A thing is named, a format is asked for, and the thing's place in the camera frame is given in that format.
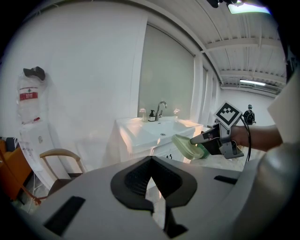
sink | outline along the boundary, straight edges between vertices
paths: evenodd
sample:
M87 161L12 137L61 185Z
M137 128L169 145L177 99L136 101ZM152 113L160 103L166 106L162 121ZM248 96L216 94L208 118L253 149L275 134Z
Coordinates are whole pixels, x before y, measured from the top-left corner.
M155 136L173 136L191 127L186 127L184 124L177 121L155 121L145 123L142 126L145 131Z
M178 117L162 117L154 122L143 122L141 118L118 119L116 122L127 149L132 153L170 143L174 134L187 136L203 127Z

fluorescent light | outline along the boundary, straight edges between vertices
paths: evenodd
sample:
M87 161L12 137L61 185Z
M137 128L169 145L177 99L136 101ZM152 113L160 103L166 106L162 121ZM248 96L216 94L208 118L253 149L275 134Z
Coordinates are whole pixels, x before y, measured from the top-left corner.
M256 85L266 85L265 83L262 82L255 82L255 81L249 81L249 80L240 80L241 83L252 83L252 84L256 84Z
M234 5L229 4L228 8L232 14L236 13L250 13L250 12L258 12L258 13L268 13L271 14L266 7L259 7L251 4L241 4L241 5Z

ceiling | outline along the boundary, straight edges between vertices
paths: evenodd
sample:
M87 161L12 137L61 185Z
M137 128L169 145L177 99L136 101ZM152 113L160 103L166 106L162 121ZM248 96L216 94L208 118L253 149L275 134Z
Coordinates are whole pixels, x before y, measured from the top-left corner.
M231 14L226 3L148 0L180 19L205 44L221 74L221 88L274 97L286 83L284 52L269 14ZM240 84L240 79L266 83Z

ceiling beam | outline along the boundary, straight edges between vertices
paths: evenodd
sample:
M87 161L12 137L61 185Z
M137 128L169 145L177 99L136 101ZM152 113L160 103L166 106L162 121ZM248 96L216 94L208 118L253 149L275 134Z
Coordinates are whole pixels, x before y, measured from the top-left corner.
M252 72L253 74L255 73L256 71L256 68L258 67L258 63L259 63L259 57L261 56L261 48L262 48L262 43L263 43L263 28L262 28L262 25L260 27L260 34L259 34L259 44L258 44L258 51L256 51L256 60L254 62L254 66L252 67Z
M267 73L259 73L259 72L252 72L252 71L239 71L239 70L227 70L227 71L220 71L221 76L235 76L235 77L244 77L247 79L264 79L273 81L276 83L285 84L286 79L285 77L276 76L273 74L267 74Z
M218 41L214 43L206 44L207 51L214 51L218 49L224 49L228 47L259 47L262 48L279 48L282 49L281 42L279 40L274 39L266 39L266 38L235 38L224 41Z

wooden chair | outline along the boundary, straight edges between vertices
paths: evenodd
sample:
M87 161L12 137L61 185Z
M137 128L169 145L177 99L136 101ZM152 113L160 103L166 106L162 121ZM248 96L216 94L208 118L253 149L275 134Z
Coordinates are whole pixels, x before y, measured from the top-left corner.
M69 182L72 181L72 179L59 179L55 172L53 171L53 169L49 166L46 157L48 156L66 156L66 157L72 157L75 159L76 163L78 164L80 170L82 171L82 173L86 173L83 165L80 162L80 157L78 155L76 155L75 153L66 150L66 149L52 149L46 152L41 153L40 158L42 158L46 165L48 166L49 170L53 173L53 175L57 178L57 180L54 182L54 184L52 185L48 196L53 194L54 192L56 192L57 190L61 189L63 186L67 185ZM32 193L30 193L24 186L23 184L15 177L15 175L13 174L12 170L9 168L9 165L7 164L1 150L0 150L0 159L3 161L3 164L6 165L8 171L11 173L12 177L15 179L16 183L20 186L21 189L23 189L23 191L29 196L31 197L35 203L37 205L41 204L41 200L47 198L47 196L44 197L35 197Z
M67 185L69 182L72 181L72 179L59 179L57 177L57 175L55 174L55 172L53 171L53 169L50 167L48 161L46 160L46 157L49 156L66 156L66 157L72 157L75 159L76 163L78 164L80 170L82 171L82 173L85 173L85 169L83 167L83 165L80 162L80 157L78 155L76 155L75 153L66 150L66 149L52 149L46 152L43 152L39 155L40 158L42 158L47 167L49 168L49 170L52 172L52 174L56 177L56 181L54 182L54 184L52 185L48 196L50 196L51 194L55 193L57 190L61 189L63 186Z

